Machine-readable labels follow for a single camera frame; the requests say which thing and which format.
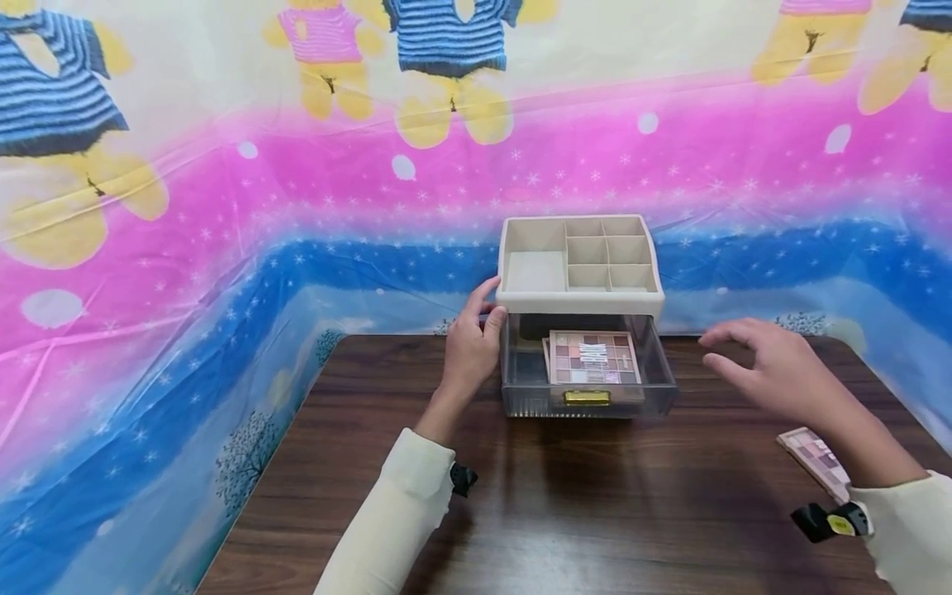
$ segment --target makeup organizer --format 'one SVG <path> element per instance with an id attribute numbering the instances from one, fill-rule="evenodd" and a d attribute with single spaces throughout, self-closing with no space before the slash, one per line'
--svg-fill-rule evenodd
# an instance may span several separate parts
<path id="1" fill-rule="evenodd" d="M 499 274 L 507 416 L 667 414 L 678 389 L 655 329 L 664 291 L 640 215 L 507 219 Z"/>

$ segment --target brown table surface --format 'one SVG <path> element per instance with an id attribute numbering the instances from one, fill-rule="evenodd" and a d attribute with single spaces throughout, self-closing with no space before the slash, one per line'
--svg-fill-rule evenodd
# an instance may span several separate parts
<path id="1" fill-rule="evenodd" d="M 925 465 L 949 458 L 844 344 L 811 340 Z M 298 413 L 200 595 L 309 595 L 390 447 L 440 380 L 443 338 L 346 338 Z M 825 492 L 776 444 L 793 429 L 665 338 L 681 396 L 655 426 L 506 419 L 491 379 L 453 441 L 479 473 L 453 497 L 405 594 L 890 593 L 860 540 L 789 520 Z"/>

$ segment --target pink striped shirt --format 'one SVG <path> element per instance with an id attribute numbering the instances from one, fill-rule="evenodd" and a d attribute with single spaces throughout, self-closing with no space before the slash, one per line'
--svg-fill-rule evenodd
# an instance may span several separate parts
<path id="1" fill-rule="evenodd" d="M 278 15 L 278 20 L 298 62 L 326 64 L 363 60 L 354 33 L 360 19 L 343 6 L 326 10 L 288 9 Z"/>
<path id="2" fill-rule="evenodd" d="M 873 0 L 783 0 L 782 14 L 866 14 Z"/>

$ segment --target yellow bear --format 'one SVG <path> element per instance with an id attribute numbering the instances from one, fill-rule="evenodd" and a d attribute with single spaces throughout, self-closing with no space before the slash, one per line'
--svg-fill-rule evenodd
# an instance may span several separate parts
<path id="1" fill-rule="evenodd" d="M 0 214 L 0 243 L 14 258 L 55 269 L 88 260 L 106 241 L 105 196 L 148 221 L 165 213 L 168 193 L 152 167 L 102 142 L 129 126 L 101 79 L 131 69 L 102 24 L 40 10 L 37 0 L 0 0 L 0 161 L 8 177 L 43 172 Z M 37 195 L 39 183 L 51 194 Z"/>
<path id="2" fill-rule="evenodd" d="M 383 0 L 397 34 L 400 69 L 412 72 L 397 129 L 412 147 L 446 140 L 453 112 L 481 145 L 512 132 L 512 109 L 494 89 L 506 69 L 503 23 L 541 23 L 555 17 L 559 0 Z"/>
<path id="3" fill-rule="evenodd" d="M 853 65 L 873 4 L 874 0 L 783 0 L 767 45 L 751 68 L 754 80 L 780 85 L 805 60 L 806 73 L 814 80 L 840 81 Z"/>
<path id="4" fill-rule="evenodd" d="M 909 0 L 888 53 L 860 89 L 860 111 L 891 106 L 924 72 L 929 103 L 952 111 L 952 0 Z"/>
<path id="5" fill-rule="evenodd" d="M 301 74 L 304 108 L 325 120 L 334 97 L 354 120 L 373 114 L 364 54 L 384 51 L 387 15 L 381 0 L 288 0 L 288 9 L 270 19 L 265 39 L 276 48 L 291 47 Z"/>

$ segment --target drawer handle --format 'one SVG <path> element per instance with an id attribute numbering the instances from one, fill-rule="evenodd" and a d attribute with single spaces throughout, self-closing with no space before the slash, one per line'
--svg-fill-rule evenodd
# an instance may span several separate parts
<path id="1" fill-rule="evenodd" d="M 607 390 L 567 390 L 562 393 L 567 407 L 608 407 L 611 393 Z"/>

